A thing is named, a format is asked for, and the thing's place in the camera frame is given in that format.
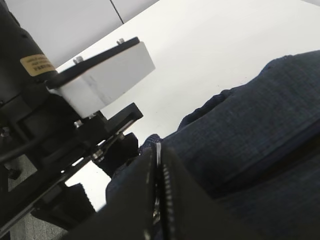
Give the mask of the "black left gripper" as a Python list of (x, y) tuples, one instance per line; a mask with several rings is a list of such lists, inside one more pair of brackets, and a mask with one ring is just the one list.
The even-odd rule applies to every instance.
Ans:
[(139, 155), (138, 139), (123, 131), (143, 117), (131, 103), (112, 118), (81, 117), (42, 83), (0, 85), (0, 124), (15, 146), (2, 163), (27, 156), (36, 172), (0, 201), (0, 223), (14, 225), (27, 214), (72, 230), (96, 211), (82, 184), (65, 182), (93, 161), (109, 177)]

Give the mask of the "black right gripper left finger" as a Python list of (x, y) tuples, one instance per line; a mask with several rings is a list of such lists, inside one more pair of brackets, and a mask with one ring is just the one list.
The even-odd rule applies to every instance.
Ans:
[(156, 151), (149, 148), (129, 166), (129, 173), (107, 204), (64, 239), (154, 239), (156, 168)]

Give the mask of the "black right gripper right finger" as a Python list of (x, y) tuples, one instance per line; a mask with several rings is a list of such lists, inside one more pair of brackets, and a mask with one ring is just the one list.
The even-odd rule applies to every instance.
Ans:
[(168, 148), (158, 148), (158, 197), (164, 240), (248, 240), (250, 232), (199, 187)]

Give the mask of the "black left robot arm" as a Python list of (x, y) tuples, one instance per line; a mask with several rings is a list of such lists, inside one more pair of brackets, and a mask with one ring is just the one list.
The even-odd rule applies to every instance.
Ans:
[(21, 27), (5, 1), (0, 3), (0, 163), (25, 155), (36, 172), (0, 198), (0, 233), (26, 214), (67, 231), (94, 208), (82, 186), (65, 181), (80, 170), (76, 161), (102, 162), (112, 174), (138, 154), (133, 134), (120, 135), (143, 114), (132, 103), (105, 118), (100, 111), (80, 116), (54, 87), (139, 44), (138, 38), (114, 47), (79, 66), (57, 73), (31, 35)]

